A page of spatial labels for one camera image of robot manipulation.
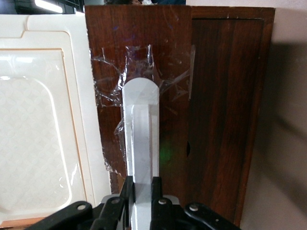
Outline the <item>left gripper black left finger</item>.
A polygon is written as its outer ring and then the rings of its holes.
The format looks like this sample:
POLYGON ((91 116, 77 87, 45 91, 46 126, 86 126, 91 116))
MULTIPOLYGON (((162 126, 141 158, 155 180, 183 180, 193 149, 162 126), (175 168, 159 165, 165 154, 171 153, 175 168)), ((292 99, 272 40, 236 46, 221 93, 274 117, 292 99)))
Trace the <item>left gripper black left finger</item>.
POLYGON ((133 177, 125 179, 117 196, 105 197, 97 207, 85 201, 75 202, 28 230, 125 230, 130 226, 131 204, 134 201, 133 177))

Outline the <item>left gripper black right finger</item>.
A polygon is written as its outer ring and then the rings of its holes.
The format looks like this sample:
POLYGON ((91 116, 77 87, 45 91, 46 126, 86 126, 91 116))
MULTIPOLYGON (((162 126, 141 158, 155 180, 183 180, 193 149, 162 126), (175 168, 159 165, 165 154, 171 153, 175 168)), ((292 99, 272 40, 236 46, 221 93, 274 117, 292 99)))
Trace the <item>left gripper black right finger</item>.
POLYGON ((190 203, 185 207, 175 205, 163 197, 162 179, 152 180, 151 230, 240 230, 202 203, 190 203))

